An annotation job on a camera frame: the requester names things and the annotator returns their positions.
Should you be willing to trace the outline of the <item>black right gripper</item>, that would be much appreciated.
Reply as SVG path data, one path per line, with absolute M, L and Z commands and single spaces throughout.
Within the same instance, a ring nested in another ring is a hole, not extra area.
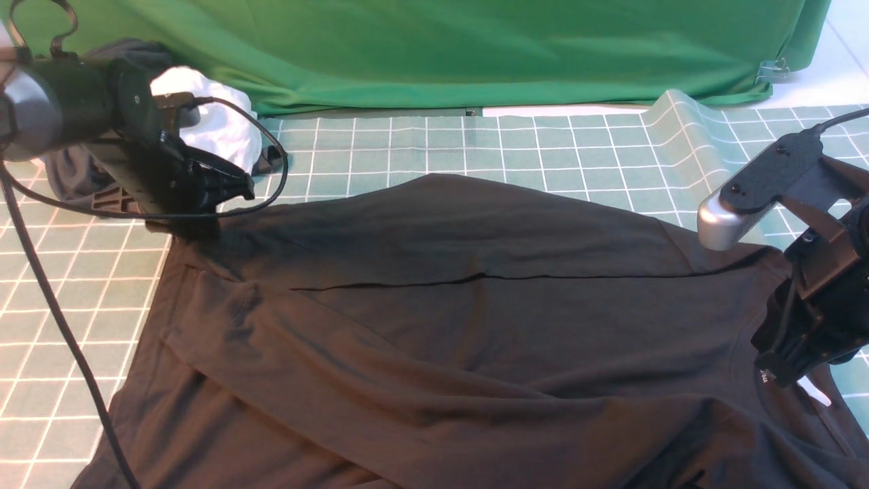
M 754 365 L 782 388 L 867 345 L 867 201 L 834 222 L 835 236 L 808 228 L 785 249 L 790 276 L 769 297 L 751 339 Z

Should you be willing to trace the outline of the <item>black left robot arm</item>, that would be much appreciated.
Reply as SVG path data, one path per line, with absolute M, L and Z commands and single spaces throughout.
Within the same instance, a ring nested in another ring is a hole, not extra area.
M 254 198 L 251 176 L 186 145 L 199 122 L 192 93 L 153 96 L 143 69 L 115 60 L 10 64 L 2 83 L 2 155 L 10 162 L 83 147 L 146 215 L 211 215 Z

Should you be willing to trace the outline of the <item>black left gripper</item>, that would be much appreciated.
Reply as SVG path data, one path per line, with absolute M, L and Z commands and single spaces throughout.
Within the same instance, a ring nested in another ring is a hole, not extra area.
M 165 132 L 152 145 L 109 133 L 89 143 L 89 152 L 115 182 L 93 195 L 94 211 L 211 215 L 230 199 L 255 197 L 242 168 Z

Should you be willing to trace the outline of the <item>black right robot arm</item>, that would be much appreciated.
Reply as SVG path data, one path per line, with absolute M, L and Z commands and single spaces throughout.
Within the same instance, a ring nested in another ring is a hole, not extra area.
M 785 250 L 790 275 L 770 294 L 751 343 L 756 367 L 788 387 L 867 344 L 867 191 L 838 182 L 779 201 L 807 229 Z

